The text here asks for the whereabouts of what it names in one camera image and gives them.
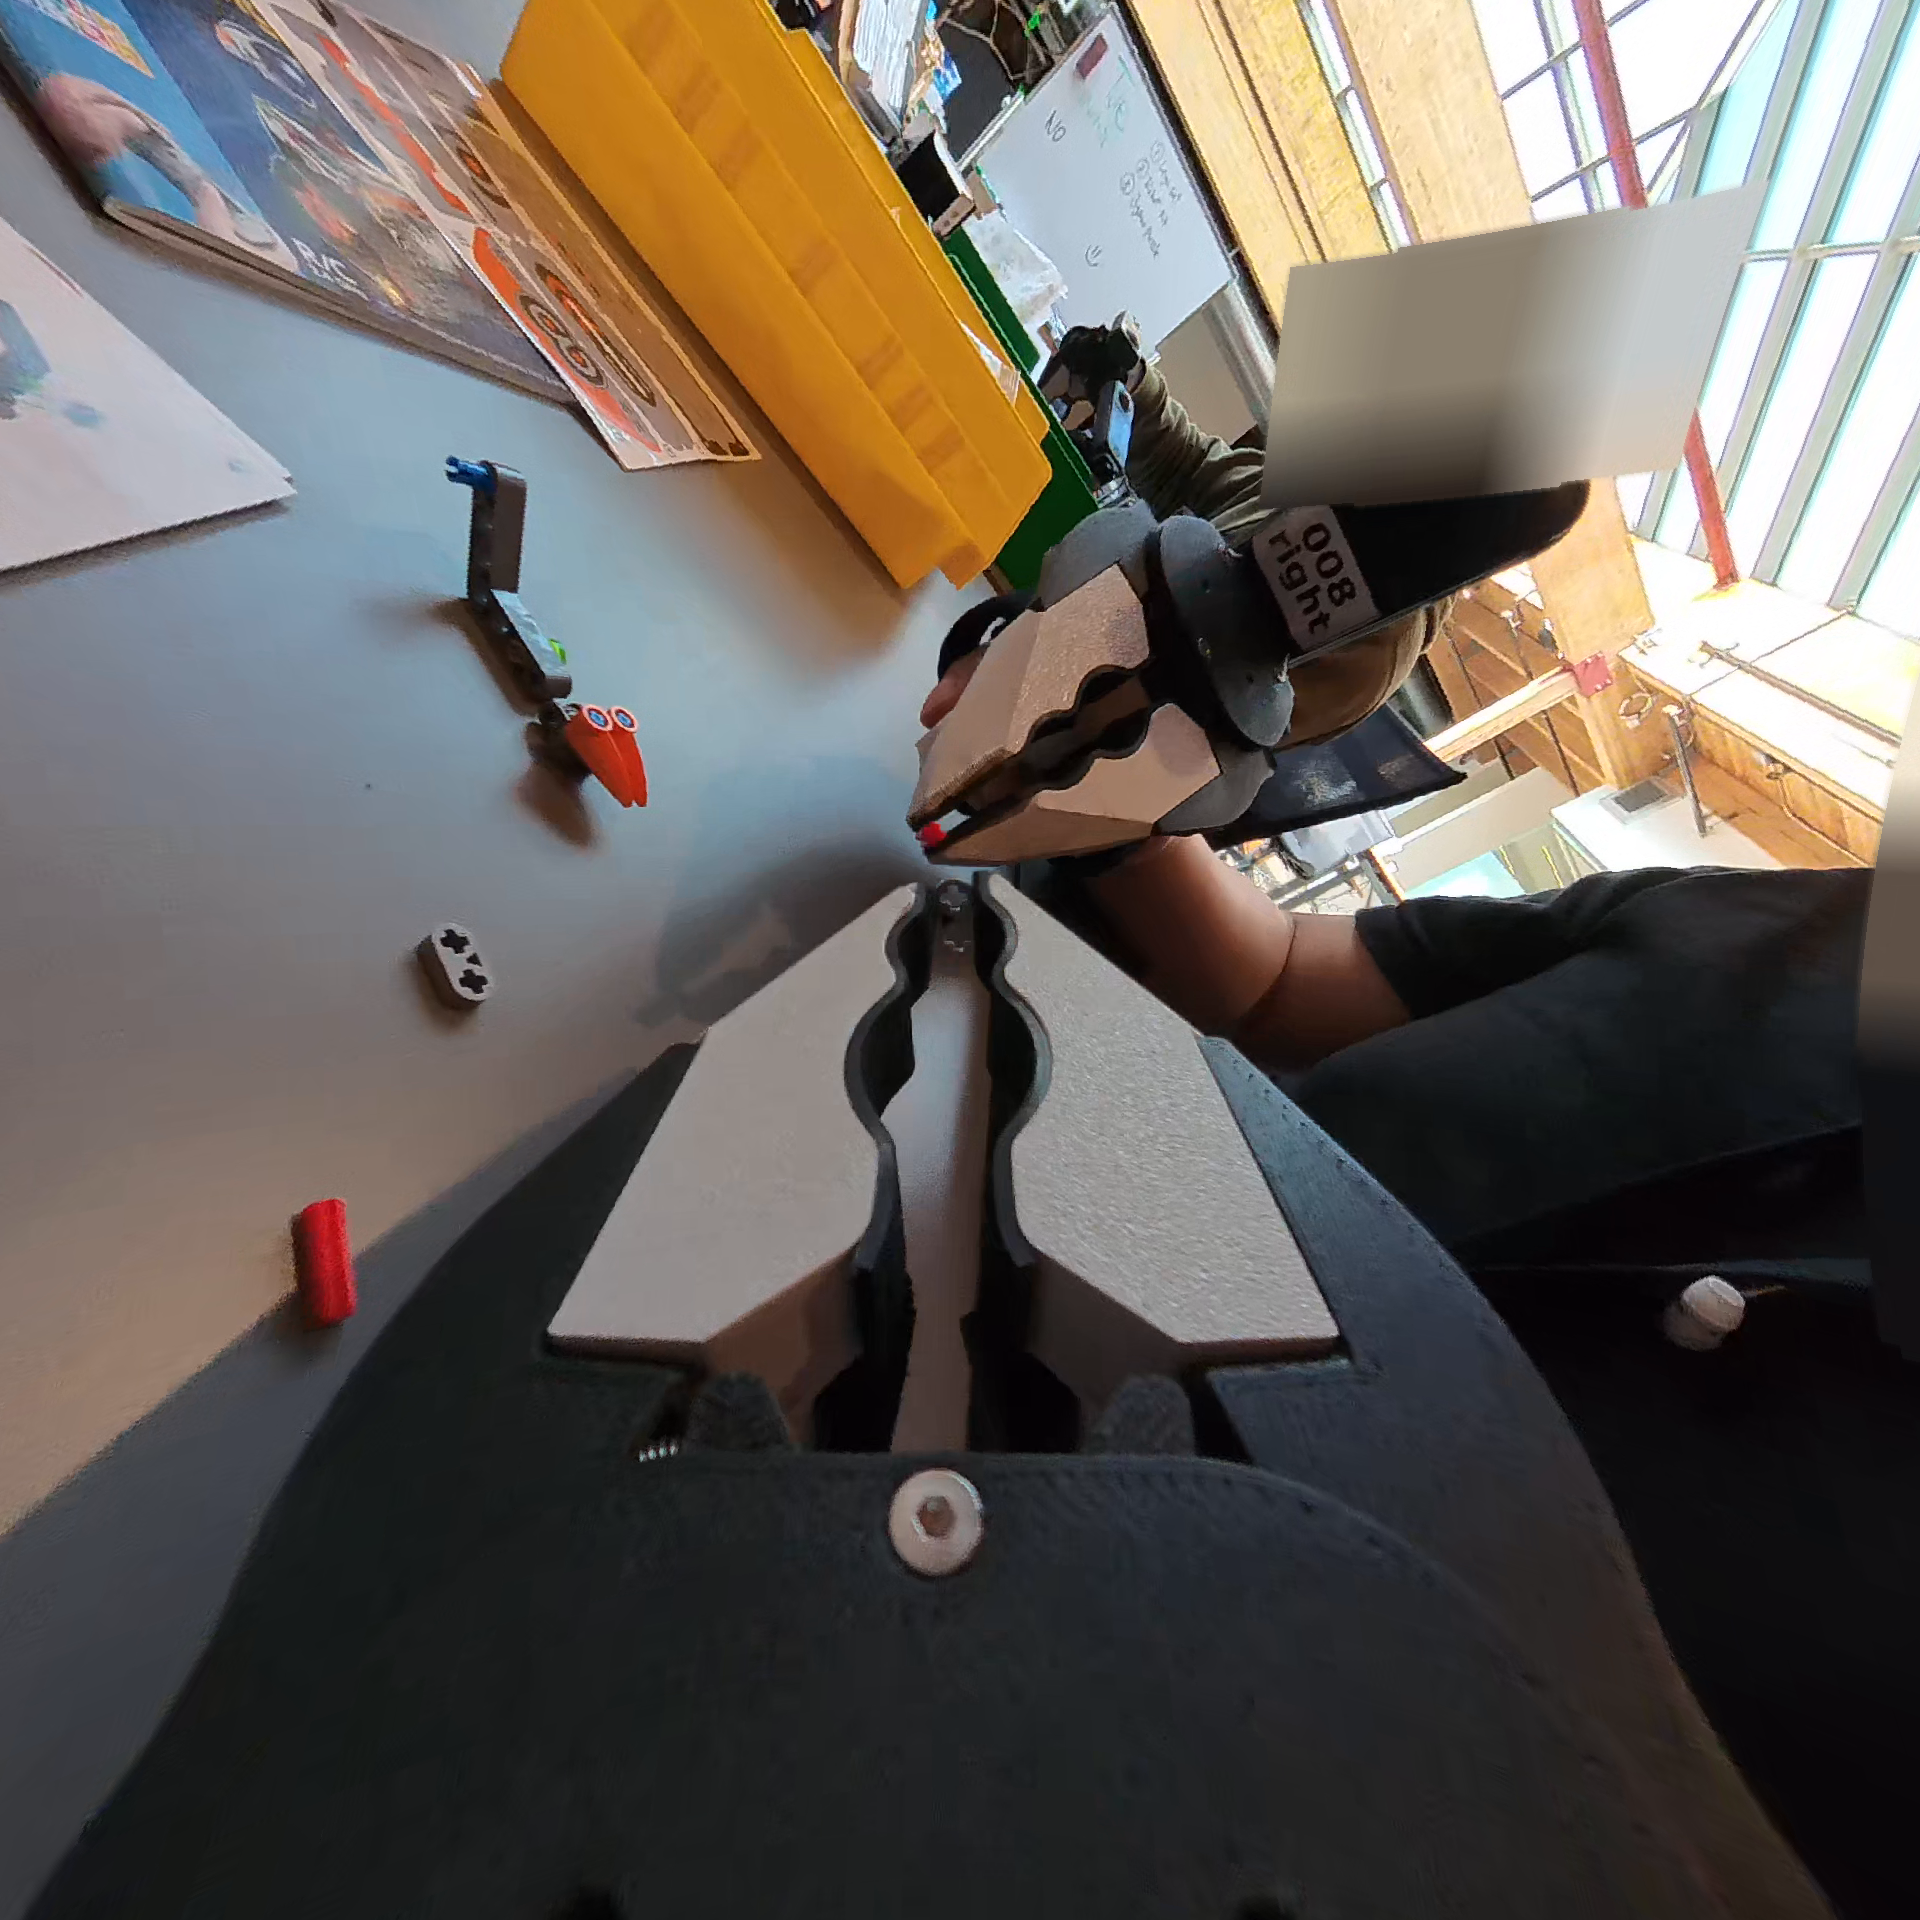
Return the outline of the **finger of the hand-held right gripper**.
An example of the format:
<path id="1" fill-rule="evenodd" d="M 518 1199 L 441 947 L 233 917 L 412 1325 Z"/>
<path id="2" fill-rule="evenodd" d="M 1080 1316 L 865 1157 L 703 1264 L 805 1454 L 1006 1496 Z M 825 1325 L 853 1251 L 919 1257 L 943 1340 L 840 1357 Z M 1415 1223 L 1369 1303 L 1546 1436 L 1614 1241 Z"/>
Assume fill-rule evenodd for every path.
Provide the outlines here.
<path id="1" fill-rule="evenodd" d="M 1150 710 L 1148 659 L 1145 601 L 1121 564 L 1022 613 L 926 726 L 905 817 L 930 824 L 954 809 L 994 807 L 1137 726 Z"/>
<path id="2" fill-rule="evenodd" d="M 1220 779 L 1215 743 L 1176 705 L 1117 720 L 1104 735 L 1048 740 L 1065 756 L 1023 752 L 976 775 L 927 823 L 948 830 L 935 865 L 1008 869 L 1025 860 L 1111 853 L 1145 840 Z"/>

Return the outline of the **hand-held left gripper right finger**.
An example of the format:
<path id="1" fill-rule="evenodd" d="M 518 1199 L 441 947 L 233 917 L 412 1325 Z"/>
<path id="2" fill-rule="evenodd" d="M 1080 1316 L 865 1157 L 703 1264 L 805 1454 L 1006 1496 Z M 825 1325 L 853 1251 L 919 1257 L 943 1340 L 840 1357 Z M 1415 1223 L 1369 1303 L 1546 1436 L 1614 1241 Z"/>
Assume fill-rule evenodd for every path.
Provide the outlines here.
<path id="1" fill-rule="evenodd" d="M 1340 1325 L 1223 1046 L 1008 879 L 976 879 L 986 1148 L 976 1447 L 1071 1452 L 1136 1377 L 1321 1363 Z"/>

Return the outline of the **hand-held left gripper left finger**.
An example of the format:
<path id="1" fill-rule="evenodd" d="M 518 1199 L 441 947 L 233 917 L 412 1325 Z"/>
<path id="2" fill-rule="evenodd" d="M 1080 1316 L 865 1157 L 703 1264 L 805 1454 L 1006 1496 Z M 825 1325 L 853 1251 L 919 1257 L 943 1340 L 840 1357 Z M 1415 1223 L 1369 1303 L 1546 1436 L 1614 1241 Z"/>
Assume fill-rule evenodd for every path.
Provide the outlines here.
<path id="1" fill-rule="evenodd" d="M 560 1352 L 762 1381 L 802 1443 L 886 1443 L 914 1294 L 884 1110 L 914 1072 L 921 887 L 712 1023 L 546 1325 Z"/>

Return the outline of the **person's right forearm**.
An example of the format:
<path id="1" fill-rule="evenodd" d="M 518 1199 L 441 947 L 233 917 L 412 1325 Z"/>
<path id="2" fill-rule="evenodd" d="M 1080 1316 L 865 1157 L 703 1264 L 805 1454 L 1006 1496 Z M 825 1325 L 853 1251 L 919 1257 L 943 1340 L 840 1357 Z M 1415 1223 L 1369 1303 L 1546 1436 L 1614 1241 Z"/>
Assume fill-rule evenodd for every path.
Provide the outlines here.
<path id="1" fill-rule="evenodd" d="M 1142 984 L 1266 1072 L 1410 1021 L 1354 918 L 1273 905 L 1198 837 L 1153 837 L 1077 877 Z"/>

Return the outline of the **green plastic bin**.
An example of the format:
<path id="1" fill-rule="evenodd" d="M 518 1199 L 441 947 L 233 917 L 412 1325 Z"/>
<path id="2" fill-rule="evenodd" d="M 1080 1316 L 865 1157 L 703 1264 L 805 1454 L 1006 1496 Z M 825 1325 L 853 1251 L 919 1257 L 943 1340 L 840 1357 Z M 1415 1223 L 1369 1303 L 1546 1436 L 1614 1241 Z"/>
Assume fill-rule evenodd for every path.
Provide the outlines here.
<path id="1" fill-rule="evenodd" d="M 991 336 L 1002 349 L 1002 356 L 1022 375 L 1023 397 L 1020 404 L 1028 414 L 1037 414 L 1039 424 L 1045 427 L 1041 448 L 1048 465 L 1047 487 L 1008 537 L 991 568 L 991 576 L 998 577 L 1002 588 L 1031 589 L 1039 580 L 1039 564 L 1045 563 L 1048 548 L 1097 510 L 1097 483 L 1087 462 L 1039 396 L 1036 376 L 1031 375 L 1037 363 L 1037 348 L 1023 332 L 1014 308 L 1008 303 L 994 275 L 976 249 L 969 229 L 954 227 L 943 237 L 943 251 L 960 281 L 970 292 L 983 319 L 991 327 Z"/>

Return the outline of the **whiteboard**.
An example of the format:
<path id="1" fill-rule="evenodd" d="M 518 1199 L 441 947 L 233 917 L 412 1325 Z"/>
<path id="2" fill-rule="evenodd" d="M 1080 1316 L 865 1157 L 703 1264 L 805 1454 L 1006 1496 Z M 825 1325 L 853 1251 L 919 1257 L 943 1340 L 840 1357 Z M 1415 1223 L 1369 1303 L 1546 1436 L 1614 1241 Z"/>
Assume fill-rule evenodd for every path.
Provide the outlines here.
<path id="1" fill-rule="evenodd" d="M 976 166 L 1057 269 L 1070 327 L 1128 313 L 1157 352 L 1232 281 L 1176 120 L 1120 7 L 1104 7 L 1022 95 Z"/>

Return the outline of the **yellow plastic bin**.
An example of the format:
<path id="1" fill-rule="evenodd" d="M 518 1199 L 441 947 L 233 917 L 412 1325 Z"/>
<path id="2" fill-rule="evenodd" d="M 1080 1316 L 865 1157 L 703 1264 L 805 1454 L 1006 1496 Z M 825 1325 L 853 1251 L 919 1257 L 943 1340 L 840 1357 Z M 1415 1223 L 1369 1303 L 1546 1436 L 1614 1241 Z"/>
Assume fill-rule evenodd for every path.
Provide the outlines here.
<path id="1" fill-rule="evenodd" d="M 825 54 L 762 1 L 532 1 L 501 77 L 901 588 L 991 567 L 1039 404 Z"/>

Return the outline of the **grey beam with orange claws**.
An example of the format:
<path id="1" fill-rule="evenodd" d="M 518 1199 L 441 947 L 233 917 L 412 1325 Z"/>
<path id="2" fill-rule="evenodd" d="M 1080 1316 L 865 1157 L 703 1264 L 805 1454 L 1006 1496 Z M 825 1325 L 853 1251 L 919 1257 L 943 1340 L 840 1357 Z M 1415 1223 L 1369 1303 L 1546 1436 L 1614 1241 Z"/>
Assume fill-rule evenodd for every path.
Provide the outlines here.
<path id="1" fill-rule="evenodd" d="M 632 708 L 578 696 L 564 648 L 520 596 L 524 476 L 457 455 L 445 457 L 444 476 L 469 494 L 465 615 L 528 705 L 540 753 L 572 777 L 598 781 L 624 809 L 647 807 Z"/>

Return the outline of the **robot sticker sheet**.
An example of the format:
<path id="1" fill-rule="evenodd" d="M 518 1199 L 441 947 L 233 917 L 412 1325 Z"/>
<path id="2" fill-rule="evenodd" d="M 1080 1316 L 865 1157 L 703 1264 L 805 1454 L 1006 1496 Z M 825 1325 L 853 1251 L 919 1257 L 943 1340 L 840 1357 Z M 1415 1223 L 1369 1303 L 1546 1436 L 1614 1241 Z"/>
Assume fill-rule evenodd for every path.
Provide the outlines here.
<path id="1" fill-rule="evenodd" d="M 758 451 L 469 64 L 349 5 L 273 5 L 277 33 L 560 376 L 625 472 Z"/>

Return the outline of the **open white instruction booklet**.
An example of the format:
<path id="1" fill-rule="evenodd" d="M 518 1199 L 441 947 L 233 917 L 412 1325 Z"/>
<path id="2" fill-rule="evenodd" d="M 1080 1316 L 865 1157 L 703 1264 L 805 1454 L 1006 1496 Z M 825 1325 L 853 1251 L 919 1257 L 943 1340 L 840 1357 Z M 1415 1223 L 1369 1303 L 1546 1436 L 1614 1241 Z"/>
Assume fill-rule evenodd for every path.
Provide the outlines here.
<path id="1" fill-rule="evenodd" d="M 284 463 L 1 227 L 1 572 L 292 494 Z"/>

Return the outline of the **blue cover manual booklet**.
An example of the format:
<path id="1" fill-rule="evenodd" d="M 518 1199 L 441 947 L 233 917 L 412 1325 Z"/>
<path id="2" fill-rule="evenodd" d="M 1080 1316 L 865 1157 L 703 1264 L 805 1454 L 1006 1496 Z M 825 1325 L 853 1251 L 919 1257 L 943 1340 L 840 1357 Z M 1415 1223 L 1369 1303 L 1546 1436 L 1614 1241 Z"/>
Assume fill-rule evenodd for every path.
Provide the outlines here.
<path id="1" fill-rule="evenodd" d="M 260 7 L 4 1 L 1 60 L 105 216 L 354 329 L 572 403 Z"/>

